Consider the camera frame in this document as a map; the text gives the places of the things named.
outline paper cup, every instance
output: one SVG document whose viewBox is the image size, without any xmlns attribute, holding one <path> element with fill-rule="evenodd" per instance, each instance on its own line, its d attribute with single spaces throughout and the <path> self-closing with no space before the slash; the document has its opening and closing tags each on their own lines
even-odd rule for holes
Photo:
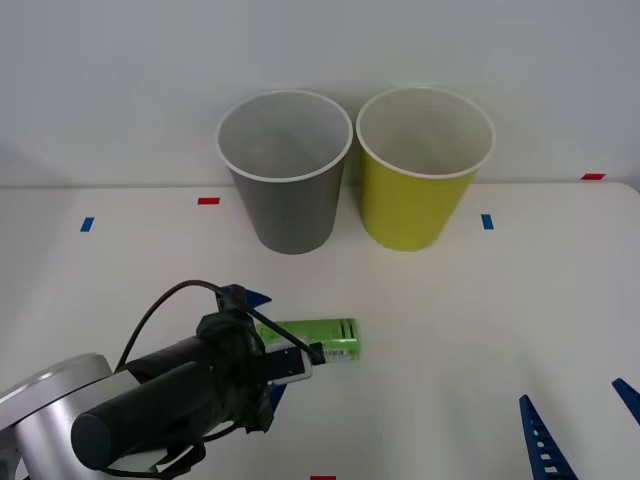
<svg viewBox="0 0 640 480">
<path fill-rule="evenodd" d="M 266 247 L 299 254 L 329 238 L 352 140 L 342 107 L 311 92 L 265 93 L 224 116 L 218 152 Z"/>
<path fill-rule="evenodd" d="M 356 131 L 364 149 L 365 228 L 381 245 L 402 251 L 438 238 L 495 145 L 480 107 L 434 87 L 372 98 Z"/>
</svg>

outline yellow cup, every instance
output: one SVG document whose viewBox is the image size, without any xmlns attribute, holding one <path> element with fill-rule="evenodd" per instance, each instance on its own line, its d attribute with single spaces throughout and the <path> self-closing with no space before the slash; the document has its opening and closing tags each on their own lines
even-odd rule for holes
<svg viewBox="0 0 640 480">
<path fill-rule="evenodd" d="M 356 131 L 364 149 L 364 226 L 382 246 L 409 252 L 438 238 L 495 145 L 480 107 L 435 87 L 372 98 Z"/>
</svg>

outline blue plastic piece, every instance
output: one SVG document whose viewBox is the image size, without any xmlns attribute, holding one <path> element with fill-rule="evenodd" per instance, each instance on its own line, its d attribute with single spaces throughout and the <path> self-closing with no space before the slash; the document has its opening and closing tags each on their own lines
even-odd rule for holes
<svg viewBox="0 0 640 480">
<path fill-rule="evenodd" d="M 222 288 L 225 291 L 225 293 L 231 294 L 231 288 L 237 287 L 237 286 L 238 285 L 233 284 L 233 285 L 226 285 Z M 247 303 L 251 308 L 258 308 L 260 305 L 264 305 L 265 303 L 269 303 L 271 301 L 270 297 L 267 297 L 266 295 L 262 295 L 261 293 L 254 292 L 252 290 L 246 290 L 246 289 L 245 289 L 245 292 L 247 294 Z"/>
<path fill-rule="evenodd" d="M 84 219 L 84 222 L 82 222 L 82 227 L 80 227 L 80 231 L 81 232 L 89 232 L 91 231 L 91 225 L 93 225 L 93 221 L 95 220 L 95 217 L 87 217 Z"/>
<path fill-rule="evenodd" d="M 493 230 L 493 220 L 491 219 L 491 215 L 488 213 L 483 213 L 480 215 L 482 217 L 482 226 L 485 230 Z"/>
<path fill-rule="evenodd" d="M 578 480 L 527 395 L 520 398 L 520 414 L 533 479 Z"/>
<path fill-rule="evenodd" d="M 633 418 L 640 424 L 640 393 L 636 392 L 621 378 L 614 380 L 611 384 L 631 412 L 631 415 L 633 415 Z"/>
<path fill-rule="evenodd" d="M 273 413 L 276 413 L 276 408 L 278 408 L 278 404 L 280 403 L 280 400 L 282 400 L 282 395 L 284 395 L 286 388 L 287 385 L 271 386 L 271 406 L 273 407 Z"/>
</svg>

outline black robot arm segment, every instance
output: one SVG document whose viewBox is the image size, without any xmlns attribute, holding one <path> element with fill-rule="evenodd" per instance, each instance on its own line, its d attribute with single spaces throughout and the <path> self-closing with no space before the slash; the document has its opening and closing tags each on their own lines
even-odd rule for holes
<svg viewBox="0 0 640 480">
<path fill-rule="evenodd" d="M 75 420 L 72 447 L 85 467 L 117 476 L 174 478 L 204 458 L 203 442 L 219 437 L 204 435 L 221 423 L 232 422 L 228 433 L 237 428 L 247 433 L 269 430 L 270 381 L 303 373 L 307 351 L 313 364 L 324 363 L 322 345 L 307 346 L 295 339 L 305 348 L 266 353 L 247 313 L 251 307 L 244 304 L 244 289 L 234 286 L 233 293 L 226 297 L 216 292 L 220 312 L 205 316 L 196 336 L 119 367 L 140 386 Z M 168 452 L 165 464 L 191 450 L 162 473 L 108 468 L 123 456 L 160 449 Z"/>
</svg>

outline blue tape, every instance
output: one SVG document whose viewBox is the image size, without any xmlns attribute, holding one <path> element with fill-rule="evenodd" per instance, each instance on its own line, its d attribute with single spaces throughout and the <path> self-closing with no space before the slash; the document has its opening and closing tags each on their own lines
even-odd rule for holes
<svg viewBox="0 0 640 480">
<path fill-rule="evenodd" d="M 85 218 L 84 222 L 82 223 L 82 227 L 80 227 L 80 231 L 81 232 L 90 231 L 94 220 L 95 220 L 95 217 L 87 217 L 87 218 Z"/>
<path fill-rule="evenodd" d="M 488 213 L 483 213 L 480 215 L 482 217 L 482 226 L 485 230 L 493 230 L 493 220 L 491 220 L 491 215 Z"/>
</svg>

